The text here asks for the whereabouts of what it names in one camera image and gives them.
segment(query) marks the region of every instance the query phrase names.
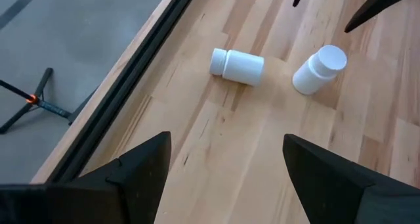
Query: upright bottle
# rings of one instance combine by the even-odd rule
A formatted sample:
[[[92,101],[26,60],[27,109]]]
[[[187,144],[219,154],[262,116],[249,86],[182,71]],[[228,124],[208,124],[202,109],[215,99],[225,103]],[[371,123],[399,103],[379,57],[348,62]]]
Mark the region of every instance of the upright bottle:
[[[292,83],[298,92],[311,95],[330,82],[347,65],[347,56],[340,48],[323,46],[293,75]]]
[[[210,73],[248,85],[257,86],[264,71],[264,58],[235,50],[215,49]]]

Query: tripod stand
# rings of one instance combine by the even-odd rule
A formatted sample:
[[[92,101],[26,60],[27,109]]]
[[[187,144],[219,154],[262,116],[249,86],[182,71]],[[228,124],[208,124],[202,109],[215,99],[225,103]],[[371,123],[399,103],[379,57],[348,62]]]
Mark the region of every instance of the tripod stand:
[[[13,93],[16,93],[17,95],[24,97],[26,99],[26,104],[23,106],[14,116],[12,116],[11,119],[9,119],[4,125],[0,127],[0,134],[6,133],[6,131],[17,121],[19,118],[21,118],[24,114],[27,112],[30,112],[33,110],[33,106],[37,106],[39,108],[42,108],[44,110],[47,110],[49,112],[52,112],[56,115],[59,115],[63,118],[68,119],[72,114],[66,110],[63,110],[51,103],[44,101],[43,91],[44,87],[48,82],[49,77],[53,73],[52,68],[47,68],[45,70],[45,73],[41,79],[41,81],[38,84],[37,89],[35,90],[35,93],[32,95],[29,95],[22,90],[16,88],[15,86],[12,86],[3,80],[0,80],[0,86],[3,86],[4,88],[12,91]]]

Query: bottle cap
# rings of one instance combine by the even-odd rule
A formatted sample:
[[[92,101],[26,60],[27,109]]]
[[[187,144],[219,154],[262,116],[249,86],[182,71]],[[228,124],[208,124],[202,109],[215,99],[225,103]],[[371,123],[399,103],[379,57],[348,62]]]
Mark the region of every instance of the bottle cap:
[[[224,70],[224,62],[228,51],[216,48],[211,56],[210,73],[221,76]]]
[[[315,55],[312,67],[323,77],[336,76],[347,65],[347,56],[336,46],[323,46]]]

